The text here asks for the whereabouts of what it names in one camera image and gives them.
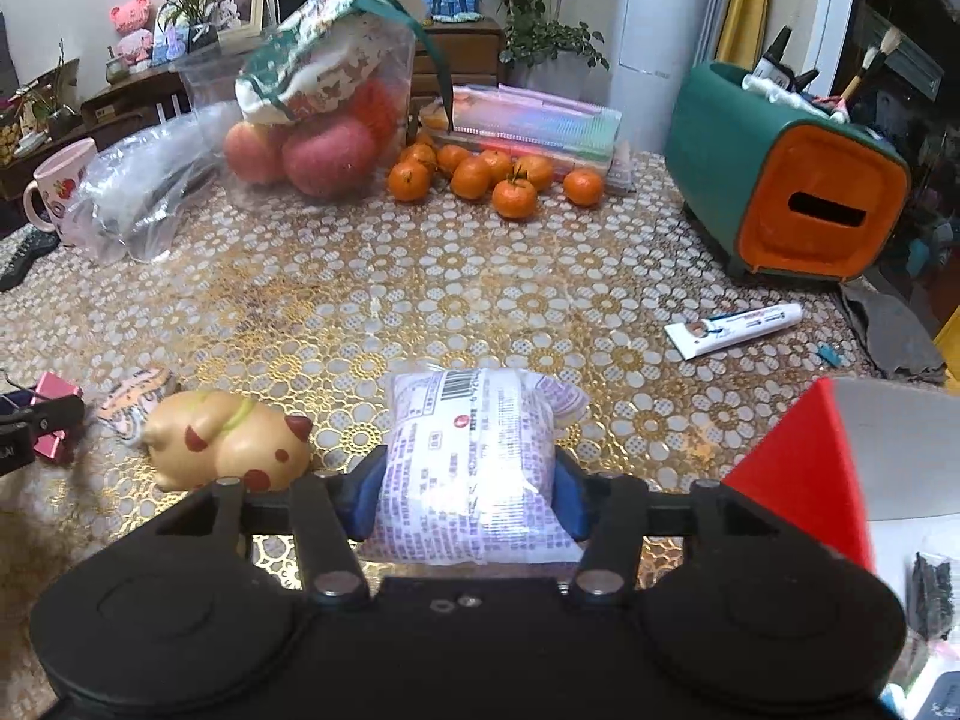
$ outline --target pink bear figurine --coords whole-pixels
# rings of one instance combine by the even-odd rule
[[[110,9],[110,20],[118,33],[123,35],[117,44],[117,55],[128,65],[150,58],[154,47],[154,33],[145,29],[150,20],[150,0],[130,0]]]

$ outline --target white door frame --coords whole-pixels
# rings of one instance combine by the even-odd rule
[[[832,89],[852,10],[853,0],[817,0],[810,43],[803,60],[805,69],[820,70],[808,88],[814,95],[828,95]]]

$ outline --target red dustpan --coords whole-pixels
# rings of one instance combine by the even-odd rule
[[[723,481],[874,570],[863,495],[829,379],[817,380]]]

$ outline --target mug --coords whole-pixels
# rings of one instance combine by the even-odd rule
[[[71,202],[74,191],[80,185],[86,166],[97,155],[97,145],[93,138],[71,143],[61,148],[49,159],[40,163],[34,170],[34,180],[23,191],[23,210],[32,224],[43,232],[61,234],[61,220]],[[40,192],[43,204],[50,212],[52,223],[47,223],[34,210],[32,192]]]

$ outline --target green and orange storage box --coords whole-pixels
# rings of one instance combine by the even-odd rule
[[[862,127],[744,92],[745,74],[704,63],[680,87],[664,155],[685,206],[731,274],[858,276],[904,207],[906,162]]]

